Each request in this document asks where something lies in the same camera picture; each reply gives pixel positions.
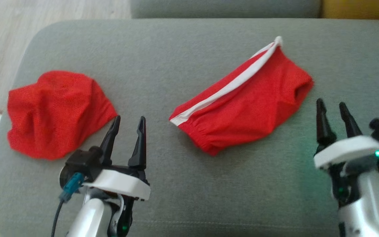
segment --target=wooden floor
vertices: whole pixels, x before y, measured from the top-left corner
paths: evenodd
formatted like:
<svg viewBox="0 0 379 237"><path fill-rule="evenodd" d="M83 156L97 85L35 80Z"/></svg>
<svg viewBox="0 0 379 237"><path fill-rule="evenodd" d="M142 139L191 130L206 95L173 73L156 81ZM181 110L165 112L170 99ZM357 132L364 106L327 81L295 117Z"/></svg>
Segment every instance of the wooden floor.
<svg viewBox="0 0 379 237"><path fill-rule="evenodd" d="M130 18L129 0L0 0L0 111L32 37L70 19Z"/></svg>

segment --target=black cable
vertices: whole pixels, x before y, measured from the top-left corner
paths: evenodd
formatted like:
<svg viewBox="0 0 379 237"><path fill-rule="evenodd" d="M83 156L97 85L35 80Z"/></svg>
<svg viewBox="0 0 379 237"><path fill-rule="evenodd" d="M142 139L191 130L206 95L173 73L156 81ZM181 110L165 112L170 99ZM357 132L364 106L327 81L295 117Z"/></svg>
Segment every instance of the black cable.
<svg viewBox="0 0 379 237"><path fill-rule="evenodd" d="M61 200L59 202L59 205L58 205L58 208L57 208L57 213L55 213L54 224L52 225L51 237L55 236L55 228L57 227L57 221L58 221L59 211L61 211L62 204L63 204L63 201Z"/></svg>

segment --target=grey upholstered ottoman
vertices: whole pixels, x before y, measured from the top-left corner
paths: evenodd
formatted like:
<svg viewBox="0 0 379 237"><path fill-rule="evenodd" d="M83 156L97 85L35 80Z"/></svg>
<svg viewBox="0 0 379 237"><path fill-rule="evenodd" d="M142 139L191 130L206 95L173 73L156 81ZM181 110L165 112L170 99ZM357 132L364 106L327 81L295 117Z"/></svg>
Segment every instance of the grey upholstered ottoman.
<svg viewBox="0 0 379 237"><path fill-rule="evenodd" d="M168 121L174 108L227 75L276 36L316 84L300 110L269 137L210 157ZM130 236L336 236L330 178L313 164L316 107L325 99L344 138L338 103L363 132L379 117L379 21L324 19L158 19L67 21L30 43L14 87L53 69L95 78L122 116L113 150L125 165L136 125L147 118L150 200L134 205ZM0 124L0 232L48 236L65 159L36 160L9 148ZM101 143L107 126L83 145ZM61 210L63 236L82 197Z"/></svg>

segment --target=grey cushion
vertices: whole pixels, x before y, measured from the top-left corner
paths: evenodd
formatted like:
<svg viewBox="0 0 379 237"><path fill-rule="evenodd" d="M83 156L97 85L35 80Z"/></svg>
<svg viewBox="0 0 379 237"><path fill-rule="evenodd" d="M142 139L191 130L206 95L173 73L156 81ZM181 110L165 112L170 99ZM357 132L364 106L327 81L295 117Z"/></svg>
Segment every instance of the grey cushion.
<svg viewBox="0 0 379 237"><path fill-rule="evenodd" d="M129 0L133 18L318 18L321 0Z"/></svg>
<svg viewBox="0 0 379 237"><path fill-rule="evenodd" d="M168 121L174 108L283 37L283 52L316 84L300 110L272 135L210 157ZM325 19L158 19L67 21L40 31L14 87L49 70L95 78L122 116L113 150L125 165L137 123L147 118L150 200L134 205L130 236L336 236L330 179L314 168L316 107L325 99L339 138L345 101L365 134L379 117L379 21ZM47 236L65 159L36 160L9 148L0 124L0 231ZM81 146L100 144L108 125ZM80 210L75 195L61 210L57 236Z"/></svg>

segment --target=red cloth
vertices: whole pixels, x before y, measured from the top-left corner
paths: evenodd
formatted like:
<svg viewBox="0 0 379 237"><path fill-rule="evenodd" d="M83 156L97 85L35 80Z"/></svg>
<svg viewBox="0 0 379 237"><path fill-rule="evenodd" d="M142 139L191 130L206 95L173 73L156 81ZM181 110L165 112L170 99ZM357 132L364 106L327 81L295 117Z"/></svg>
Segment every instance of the red cloth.
<svg viewBox="0 0 379 237"><path fill-rule="evenodd" d="M210 155L264 138L295 113L311 77L281 51L281 37L178 106L169 120Z"/></svg>
<svg viewBox="0 0 379 237"><path fill-rule="evenodd" d="M42 74L36 84L9 92L12 149L54 160L76 150L117 114L92 78L66 71Z"/></svg>

